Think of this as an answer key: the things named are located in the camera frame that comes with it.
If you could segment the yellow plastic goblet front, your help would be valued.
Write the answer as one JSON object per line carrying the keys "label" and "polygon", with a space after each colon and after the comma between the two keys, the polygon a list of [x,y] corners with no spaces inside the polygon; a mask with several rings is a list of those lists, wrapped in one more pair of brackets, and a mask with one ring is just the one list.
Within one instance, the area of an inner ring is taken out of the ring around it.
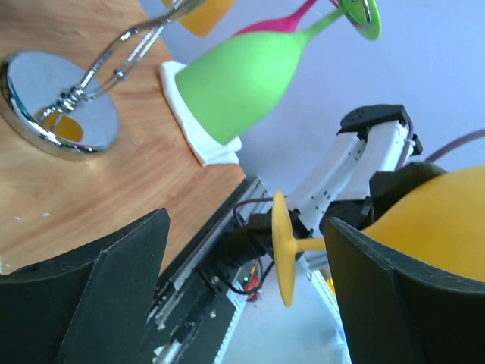
{"label": "yellow plastic goblet front", "polygon": [[174,20],[192,35],[205,38],[233,7],[235,0],[166,1]]}

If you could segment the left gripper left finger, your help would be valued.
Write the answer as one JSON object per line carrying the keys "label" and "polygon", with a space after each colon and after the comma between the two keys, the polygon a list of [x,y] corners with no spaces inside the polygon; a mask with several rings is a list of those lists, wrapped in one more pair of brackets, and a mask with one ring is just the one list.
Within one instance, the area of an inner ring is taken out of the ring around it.
{"label": "left gripper left finger", "polygon": [[139,363],[167,245],[158,209],[1,278],[3,363]]}

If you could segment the magenta plastic goblet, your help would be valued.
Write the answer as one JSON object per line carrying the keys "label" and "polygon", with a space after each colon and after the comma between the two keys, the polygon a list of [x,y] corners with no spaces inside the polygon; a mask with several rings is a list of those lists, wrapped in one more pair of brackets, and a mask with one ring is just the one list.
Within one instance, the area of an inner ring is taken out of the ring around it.
{"label": "magenta plastic goblet", "polygon": [[294,33],[299,25],[300,20],[310,10],[315,2],[315,0],[304,1],[303,4],[290,15],[253,23],[234,33],[233,37],[254,32]]}

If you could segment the yellow plastic goblet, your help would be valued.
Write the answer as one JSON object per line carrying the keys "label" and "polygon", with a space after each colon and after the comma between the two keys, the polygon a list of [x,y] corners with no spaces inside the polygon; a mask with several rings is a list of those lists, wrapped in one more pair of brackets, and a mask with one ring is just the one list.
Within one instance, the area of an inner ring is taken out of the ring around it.
{"label": "yellow plastic goblet", "polygon": [[[326,248],[327,238],[297,239],[286,200],[273,197],[272,244],[280,296],[293,303],[295,255]],[[402,197],[363,234],[453,274],[484,280],[484,166],[435,177]]]}
{"label": "yellow plastic goblet", "polygon": [[233,7],[235,0],[166,1],[174,20],[192,35],[205,38]]}

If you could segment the green plastic goblet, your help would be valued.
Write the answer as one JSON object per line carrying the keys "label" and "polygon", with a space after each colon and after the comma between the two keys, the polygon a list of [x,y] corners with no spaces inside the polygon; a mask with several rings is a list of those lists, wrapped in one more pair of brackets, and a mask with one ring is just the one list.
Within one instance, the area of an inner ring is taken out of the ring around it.
{"label": "green plastic goblet", "polygon": [[381,34],[376,2],[341,1],[304,30],[233,36],[176,74],[183,102],[210,137],[222,145],[229,143],[277,105],[305,47],[341,17],[368,40]]}

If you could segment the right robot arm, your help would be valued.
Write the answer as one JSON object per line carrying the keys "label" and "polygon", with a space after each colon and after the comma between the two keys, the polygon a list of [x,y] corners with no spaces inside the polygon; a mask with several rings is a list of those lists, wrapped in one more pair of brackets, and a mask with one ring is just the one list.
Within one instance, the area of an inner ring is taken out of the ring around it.
{"label": "right robot arm", "polygon": [[359,230],[370,226],[406,193],[445,174],[433,163],[408,161],[422,151],[404,105],[349,112],[330,154],[286,199],[294,237],[313,237],[331,217]]}

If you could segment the chrome wine glass rack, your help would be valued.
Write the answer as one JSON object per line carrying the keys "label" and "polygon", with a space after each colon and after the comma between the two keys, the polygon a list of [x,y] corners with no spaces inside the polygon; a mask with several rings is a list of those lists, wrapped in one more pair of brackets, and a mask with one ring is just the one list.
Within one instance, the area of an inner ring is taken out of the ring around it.
{"label": "chrome wine glass rack", "polygon": [[123,31],[84,70],[36,50],[1,64],[1,113],[24,139],[61,158],[86,158],[110,148],[119,117],[108,92],[125,80],[155,40],[176,22],[168,9]]}

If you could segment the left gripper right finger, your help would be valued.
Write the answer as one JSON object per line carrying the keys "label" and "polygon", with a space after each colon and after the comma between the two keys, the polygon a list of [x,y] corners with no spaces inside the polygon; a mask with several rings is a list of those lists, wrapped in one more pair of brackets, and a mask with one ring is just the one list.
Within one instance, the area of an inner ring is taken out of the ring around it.
{"label": "left gripper right finger", "polygon": [[324,238],[353,363],[482,363],[484,284],[384,246],[338,218]]}

